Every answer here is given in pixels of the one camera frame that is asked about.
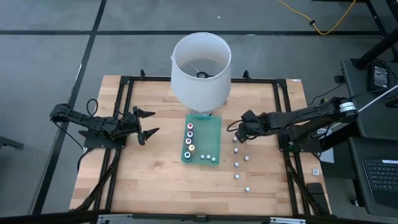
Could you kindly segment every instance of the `black metal frame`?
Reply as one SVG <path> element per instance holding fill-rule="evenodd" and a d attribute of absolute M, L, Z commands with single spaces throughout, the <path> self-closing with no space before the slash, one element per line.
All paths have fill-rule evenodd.
<path fill-rule="evenodd" d="M 120 105 L 121 102 L 121 95 L 123 93 L 123 88 L 124 85 L 126 84 L 126 80 L 129 80 L 129 88 L 127 91 L 127 97 L 126 97 L 126 104 L 124 107 L 124 113 L 128 112 L 130 100 L 131 100 L 131 95 L 132 95 L 132 87 L 134 81 L 162 81 L 162 82 L 170 82 L 171 77 L 147 77 L 145 75 L 145 72 L 141 70 L 139 77 L 121 77 L 120 83 L 119 83 L 119 90 L 118 90 L 118 95 L 116 97 L 116 103 L 115 103 L 115 111 L 114 111 L 114 116 L 118 114 L 116 111 L 116 108 L 118 108 L 118 105 Z M 290 101 L 289 101 L 289 94 L 287 91 L 287 84 L 286 80 L 284 79 L 263 79 L 263 78 L 251 78 L 249 75 L 248 71 L 244 72 L 244 75 L 242 78 L 232 78 L 231 82 L 233 83 L 268 83 L 272 84 L 273 89 L 274 89 L 274 98 L 275 98 L 275 107 L 277 111 L 282 111 L 281 105 L 280 105 L 280 96 L 279 96 L 279 89 L 278 85 L 281 86 L 282 92 L 284 94 L 284 103 L 287 111 L 291 111 L 290 108 Z M 119 151 L 117 153 L 118 156 L 121 154 L 121 149 L 116 149 Z M 288 162 L 290 162 L 290 156 L 288 152 L 283 152 L 284 153 L 284 161 L 286 164 L 286 175 L 287 175 L 287 180 L 288 180 L 288 185 L 289 185 L 289 194 L 290 194 L 290 201 L 291 201 L 291 206 L 292 206 L 292 213 L 293 215 L 299 214 L 298 208 L 297 208 L 297 199 L 295 197 L 295 189 L 294 189 L 294 177 L 292 178 L 292 175 L 289 174 L 288 171 Z M 296 163 L 296 169 L 298 170 L 298 179 L 303 182 L 303 185 L 305 187 L 305 182 L 303 178 L 303 171 L 302 171 L 302 166 L 301 166 L 301 161 L 300 161 L 300 155 L 298 153 L 294 154 L 295 156 L 295 163 Z M 106 170 L 106 167 L 108 166 L 108 160 L 109 156 L 105 156 L 103 159 L 103 166 L 101 168 L 101 173 L 103 173 L 103 170 Z M 113 190 L 114 186 L 116 184 L 116 172 L 118 169 L 118 162 L 119 158 L 117 159 L 117 164 L 115 171 L 112 174 L 110 183 L 109 183 L 109 190 L 108 190 L 108 195 L 106 198 L 106 205 L 105 205 L 105 210 L 110 211 L 111 210 L 111 202 L 112 202 L 112 197 L 113 197 Z M 96 200 L 95 200 L 95 205 L 96 207 L 94 209 L 98 209 L 98 205 L 100 204 L 100 197 L 101 195 L 98 195 Z M 308 206 L 307 199 L 304 197 L 304 194 L 302 193 L 302 201 L 303 201 L 303 207 L 306 215 L 310 214 L 310 209 Z"/>
<path fill-rule="evenodd" d="M 125 84 L 128 84 L 126 102 L 124 107 L 124 113 L 126 114 L 129 110 L 131 96 L 132 96 L 132 88 L 134 81 L 163 81 L 170 82 L 170 77 L 147 77 L 143 70 L 141 70 L 141 75 L 139 77 L 121 77 L 119 82 L 119 90 L 118 95 L 116 97 L 115 109 L 113 116 L 118 115 L 117 109 L 121 103 L 121 95 L 123 93 L 123 89 Z M 243 78 L 232 78 L 231 82 L 233 83 L 267 83 L 272 84 L 275 98 L 275 107 L 277 111 L 282 111 L 280 104 L 280 96 L 279 96 L 279 87 L 282 88 L 282 92 L 284 94 L 284 103 L 287 111 L 290 111 L 290 101 L 289 94 L 287 91 L 286 80 L 284 79 L 263 79 L 263 78 L 254 78 L 252 79 L 249 75 L 248 71 L 245 71 Z M 103 159 L 103 166 L 101 168 L 101 175 L 99 177 L 99 182 L 94 190 L 90 193 L 90 195 L 96 195 L 96 197 L 91 198 L 92 200 L 85 200 L 78 208 L 71 210 L 67 213 L 53 213 L 53 214 L 45 214 L 45 215 L 32 215 L 32 216 L 23 216 L 23 217 L 9 217 L 9 218 L 0 218 L 1 223 L 83 223 L 83 222 L 91 222 L 95 223 L 98 220 L 101 220 L 101 215 L 117 215 L 117 213 L 111 213 L 111 202 L 113 197 L 114 186 L 116 184 L 116 174 L 119 164 L 119 158 L 121 155 L 122 149 L 116 149 L 115 156 L 113 162 L 108 168 L 109 162 L 109 154 L 111 149 L 106 149 Z M 281 152 L 284 154 L 284 162 L 289 186 L 289 194 L 290 194 L 290 202 L 292 206 L 292 216 L 291 217 L 277 217 L 277 218 L 294 218 L 294 219 L 305 219 L 308 223 L 362 223 L 357 220 L 347 220 L 340 219 L 333 216 L 329 216 L 328 212 L 324 211 L 321 206 L 316 202 L 314 197 L 311 195 L 309 190 L 305 186 L 305 182 L 302 174 L 302 167 L 299 155 L 295 155 L 296 168 L 298 173 L 296 173 L 295 169 L 292 166 L 290 161 L 290 155 L 288 152 Z M 100 197 L 102 193 L 102 188 L 107 182 L 107 179 L 111 177 L 109 182 L 109 190 L 106 197 L 106 205 L 105 210 L 98 210 L 100 204 Z M 298 185 L 301 193 L 302 193 L 302 201 L 304 206 L 305 214 L 299 214 L 297 209 L 297 199 L 295 198 L 295 189 L 294 183 Z M 94 201 L 95 205 L 93 210 L 88 211 L 91 203 Z M 312 205 L 313 211 L 316 215 L 321 215 L 322 217 L 314 217 L 310 214 L 308 203 Z M 276 218 L 269 216 L 252 216 L 252 215 L 179 215 L 179 214 L 157 214 L 157 213 L 128 213 L 128 214 L 120 214 L 121 217 L 124 218 L 140 218 L 140 219 L 159 219 L 159 220 L 191 220 L 195 222 L 210 222 L 210 221 L 245 221 L 245 222 L 262 222 L 269 223 L 271 220 L 275 221 Z"/>

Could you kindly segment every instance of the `metal bracket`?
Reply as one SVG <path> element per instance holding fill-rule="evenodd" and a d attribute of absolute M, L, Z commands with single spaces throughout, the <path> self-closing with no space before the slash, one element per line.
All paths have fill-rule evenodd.
<path fill-rule="evenodd" d="M 305 220 L 296 218 L 278 218 L 271 217 L 270 223 L 280 223 L 280 224 L 305 224 Z"/>
<path fill-rule="evenodd" d="M 139 71 L 139 76 L 140 76 L 140 80 L 141 81 L 144 81 L 144 76 L 145 76 L 145 72 L 144 72 L 144 70 L 143 69 L 141 69 L 140 71 Z"/>
<path fill-rule="evenodd" d="M 249 75 L 249 71 L 247 71 L 247 70 L 244 71 L 243 78 L 245 78 L 247 82 L 251 79 L 250 75 Z"/>
<path fill-rule="evenodd" d="M 206 223 L 207 216 L 206 215 L 197 215 L 197 223 Z"/>
<path fill-rule="evenodd" d="M 122 220 L 132 218 L 132 214 L 110 214 L 110 215 L 98 215 L 98 221 L 111 221 L 111 220 Z"/>
<path fill-rule="evenodd" d="M 287 83 L 286 79 L 284 78 L 277 78 L 275 81 L 282 87 L 282 88 L 287 88 Z"/>

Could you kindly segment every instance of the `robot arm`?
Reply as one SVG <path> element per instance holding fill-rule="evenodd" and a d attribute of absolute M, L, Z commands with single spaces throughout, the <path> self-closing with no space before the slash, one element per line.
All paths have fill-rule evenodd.
<path fill-rule="evenodd" d="M 234 130 L 236 130 L 235 136 L 238 141 L 243 143 L 257 136 L 277 134 L 293 124 L 304 121 L 319 120 L 319 122 L 311 126 L 309 130 L 303 132 L 309 133 L 334 122 L 350 123 L 354 121 L 357 116 L 358 112 L 353 102 L 346 98 L 334 97 L 330 101 L 324 102 L 318 106 L 312 106 L 289 113 L 271 112 L 261 113 L 259 116 L 256 116 L 253 111 L 248 110 L 242 115 L 239 128 Z"/>
<path fill-rule="evenodd" d="M 114 117 L 88 116 L 71 110 L 67 104 L 58 104 L 50 113 L 53 122 L 73 122 L 88 128 L 88 131 L 79 133 L 87 138 L 87 135 L 113 141 L 117 138 L 127 136 L 131 133 L 138 134 L 139 144 L 144 145 L 145 141 L 159 128 L 142 131 L 139 118 L 146 118 L 154 115 L 154 112 L 142 111 L 138 107 L 132 108 L 133 113 L 128 112 L 121 119 Z"/>

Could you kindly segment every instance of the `wooden tabletop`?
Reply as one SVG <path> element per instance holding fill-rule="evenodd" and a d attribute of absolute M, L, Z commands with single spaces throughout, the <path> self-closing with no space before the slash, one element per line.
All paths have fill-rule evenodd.
<path fill-rule="evenodd" d="M 119 80 L 118 75 L 104 76 L 96 115 L 112 115 Z M 292 110 L 306 107 L 301 81 L 287 80 L 287 86 Z M 279 92 L 284 110 L 283 94 L 281 90 Z M 232 142 L 233 133 L 226 132 L 226 127 L 249 109 L 256 114 L 276 110 L 271 84 L 232 83 L 227 103 L 213 112 L 223 119 L 218 166 L 184 164 L 181 161 L 185 116 L 189 110 L 174 97 L 169 82 L 134 82 L 132 106 L 156 112 L 155 116 L 142 119 L 141 124 L 145 130 L 156 127 L 160 130 L 145 146 L 139 145 L 136 134 L 128 137 L 121 153 L 112 212 L 292 214 L 277 136 L 235 144 Z M 233 151 L 235 147 L 239 148 L 237 154 Z M 318 160 L 310 153 L 300 155 L 306 183 L 320 182 L 326 192 Z M 95 149 L 82 160 L 70 208 L 79 206 L 97 184 L 103 156 L 104 149 Z M 244 156 L 249 156 L 249 160 L 244 161 Z M 239 162 L 239 167 L 234 167 L 235 162 Z M 320 171 L 319 176 L 312 175 L 313 168 Z M 235 174 L 239 174 L 238 180 L 234 178 Z M 250 187 L 250 192 L 245 192 L 245 187 Z M 104 207 L 107 192 L 108 186 L 104 188 L 100 208 Z M 297 186 L 295 192 L 302 212 Z"/>

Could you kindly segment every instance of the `lamp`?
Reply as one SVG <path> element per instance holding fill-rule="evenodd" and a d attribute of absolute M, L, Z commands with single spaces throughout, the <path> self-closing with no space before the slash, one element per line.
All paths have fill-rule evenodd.
<path fill-rule="evenodd" d="M 210 114 L 227 100 L 231 49 L 221 37 L 205 32 L 190 34 L 178 42 L 171 58 L 171 89 L 192 113 Z"/>

